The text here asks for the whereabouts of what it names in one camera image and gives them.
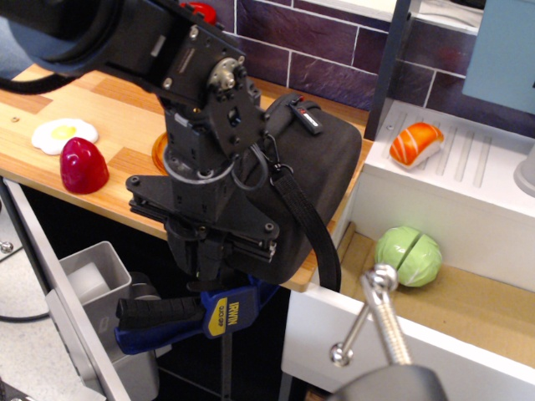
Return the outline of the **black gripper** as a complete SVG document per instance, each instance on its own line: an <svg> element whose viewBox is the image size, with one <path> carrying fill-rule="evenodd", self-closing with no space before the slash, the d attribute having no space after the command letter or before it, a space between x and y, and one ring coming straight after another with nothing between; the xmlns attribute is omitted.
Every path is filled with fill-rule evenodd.
<svg viewBox="0 0 535 401"><path fill-rule="evenodd" d="M249 201L230 174L207 180L132 175L125 185L134 213L164 223L176 265L189 276L215 280L226 241L234 252L265 262L275 254L278 224Z"/></svg>

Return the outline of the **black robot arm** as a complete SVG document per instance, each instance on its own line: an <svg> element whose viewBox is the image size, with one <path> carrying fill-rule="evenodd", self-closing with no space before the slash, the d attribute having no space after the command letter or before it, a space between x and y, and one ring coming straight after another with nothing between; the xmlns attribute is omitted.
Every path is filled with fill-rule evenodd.
<svg viewBox="0 0 535 401"><path fill-rule="evenodd" d="M223 29L177 1L4 1L1 14L48 76L7 81L41 94L91 71L154 94L165 111L163 176L134 175L134 213L161 222L178 267L214 281L223 267L278 284L279 228L247 198L244 158L268 164L259 141L268 114L248 85L244 53Z"/></svg>

